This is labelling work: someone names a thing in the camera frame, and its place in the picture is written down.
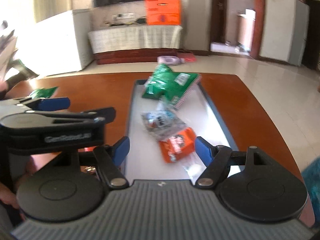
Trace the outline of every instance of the white label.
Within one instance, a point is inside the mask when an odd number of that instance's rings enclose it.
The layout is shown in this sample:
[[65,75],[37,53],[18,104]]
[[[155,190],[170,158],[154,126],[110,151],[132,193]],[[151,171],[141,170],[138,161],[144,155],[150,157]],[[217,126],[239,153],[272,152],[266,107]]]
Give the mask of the white label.
[[190,77],[189,74],[180,73],[174,81],[177,82],[179,85],[184,86],[184,84],[187,82],[189,77]]

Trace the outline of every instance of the doorway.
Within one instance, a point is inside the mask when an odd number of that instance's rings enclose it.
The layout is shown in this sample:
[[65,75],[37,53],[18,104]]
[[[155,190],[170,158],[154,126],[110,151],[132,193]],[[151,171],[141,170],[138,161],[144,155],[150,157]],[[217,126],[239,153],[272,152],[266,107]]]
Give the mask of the doorway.
[[210,51],[259,58],[264,10],[264,0],[212,0]]

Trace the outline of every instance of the black circular disc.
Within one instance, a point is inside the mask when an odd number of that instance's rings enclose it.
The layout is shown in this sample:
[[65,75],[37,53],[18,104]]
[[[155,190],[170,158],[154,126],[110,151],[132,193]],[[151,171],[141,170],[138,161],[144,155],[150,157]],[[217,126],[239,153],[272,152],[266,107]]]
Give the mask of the black circular disc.
[[104,190],[89,174],[66,167],[46,168],[23,183],[17,192],[20,208],[33,219],[71,221],[89,214],[101,203]]
[[287,179],[276,180],[240,172],[221,184],[219,195],[233,213],[256,222],[295,218],[307,199],[304,184],[291,174]]

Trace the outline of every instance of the gray ribbed panel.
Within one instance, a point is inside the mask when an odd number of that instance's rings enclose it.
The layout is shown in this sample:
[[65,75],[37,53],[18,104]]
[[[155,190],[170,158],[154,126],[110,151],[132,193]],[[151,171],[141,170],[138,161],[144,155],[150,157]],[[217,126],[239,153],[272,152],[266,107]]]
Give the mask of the gray ribbed panel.
[[256,224],[228,212],[212,191],[188,180],[135,181],[112,191],[90,215],[63,224],[27,220],[13,231],[19,240],[307,240],[313,235],[298,220]]

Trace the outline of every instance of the gray refrigerator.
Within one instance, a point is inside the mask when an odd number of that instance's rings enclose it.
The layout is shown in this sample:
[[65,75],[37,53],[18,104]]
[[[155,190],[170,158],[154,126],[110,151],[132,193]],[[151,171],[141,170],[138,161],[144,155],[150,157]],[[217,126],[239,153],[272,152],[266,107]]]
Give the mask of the gray refrigerator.
[[292,65],[301,65],[302,56],[306,46],[308,23],[309,6],[299,0],[296,0],[296,17],[294,23],[291,52],[288,61]]

